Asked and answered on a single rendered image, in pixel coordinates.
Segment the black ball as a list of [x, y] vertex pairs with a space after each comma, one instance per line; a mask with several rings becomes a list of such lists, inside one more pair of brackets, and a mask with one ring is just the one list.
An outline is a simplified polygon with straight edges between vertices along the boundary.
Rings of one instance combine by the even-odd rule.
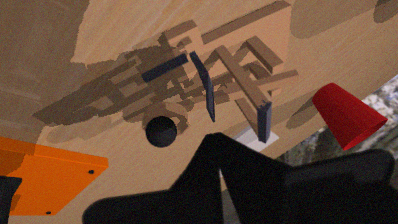
[[159, 116], [151, 119], [146, 128], [148, 141], [157, 148], [171, 145], [177, 136], [177, 127], [168, 117]]

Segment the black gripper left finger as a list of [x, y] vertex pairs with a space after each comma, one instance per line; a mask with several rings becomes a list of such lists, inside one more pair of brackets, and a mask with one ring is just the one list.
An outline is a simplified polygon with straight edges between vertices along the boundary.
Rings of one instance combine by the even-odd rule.
[[167, 190], [97, 200], [83, 224], [224, 224], [221, 175], [214, 135], [197, 151]]

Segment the white flat rectangular sheet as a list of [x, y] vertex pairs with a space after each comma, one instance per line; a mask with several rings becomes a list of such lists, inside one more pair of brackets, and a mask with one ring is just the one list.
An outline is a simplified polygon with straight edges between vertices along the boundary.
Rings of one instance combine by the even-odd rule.
[[254, 133], [254, 131], [252, 130], [252, 128], [249, 125], [247, 128], [245, 128], [239, 134], [234, 136], [232, 139], [244, 144], [244, 146], [246, 146], [248, 148], [252, 148], [252, 149], [260, 152], [261, 150], [263, 150], [264, 148], [269, 146], [269, 144], [271, 144], [278, 138], [279, 138], [278, 135], [272, 133], [272, 131], [271, 131], [270, 137], [269, 137], [267, 143], [264, 143], [262, 141], [259, 142], [258, 137], [256, 136], [256, 134]]

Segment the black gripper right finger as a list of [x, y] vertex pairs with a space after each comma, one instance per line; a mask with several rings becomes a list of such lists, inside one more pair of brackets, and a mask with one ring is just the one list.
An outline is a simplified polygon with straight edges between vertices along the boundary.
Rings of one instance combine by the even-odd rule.
[[213, 133], [219, 167], [241, 224], [295, 224], [306, 199], [343, 191], [393, 175], [388, 151], [370, 149], [292, 167]]

